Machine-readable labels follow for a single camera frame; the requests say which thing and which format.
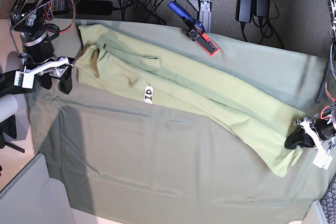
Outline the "robot arm at left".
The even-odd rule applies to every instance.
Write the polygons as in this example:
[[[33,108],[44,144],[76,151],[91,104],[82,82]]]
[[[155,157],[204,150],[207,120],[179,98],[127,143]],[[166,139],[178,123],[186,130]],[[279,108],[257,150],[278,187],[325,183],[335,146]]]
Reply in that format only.
[[[335,66],[333,64],[335,56],[335,40],[331,42],[329,49],[329,58],[324,69],[322,81],[315,103],[319,103],[322,95],[335,103],[328,90],[328,75],[331,73],[335,77]],[[284,147],[294,150],[297,147],[315,148],[330,154],[335,146],[335,105],[325,106],[319,113],[311,118],[303,118],[295,121],[296,129],[285,140]]]

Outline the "robot arm at right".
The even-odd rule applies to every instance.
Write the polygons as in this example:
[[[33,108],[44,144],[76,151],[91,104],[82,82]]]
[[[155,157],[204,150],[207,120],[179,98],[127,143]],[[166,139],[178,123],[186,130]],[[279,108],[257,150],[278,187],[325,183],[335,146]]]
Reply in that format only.
[[[72,90],[74,59],[56,56],[52,41],[63,32],[56,24],[47,23],[54,0],[16,0],[8,14],[10,32],[20,33],[23,51],[19,53],[20,69],[13,72],[13,86],[29,92],[36,82],[45,88],[59,81],[64,94]]]

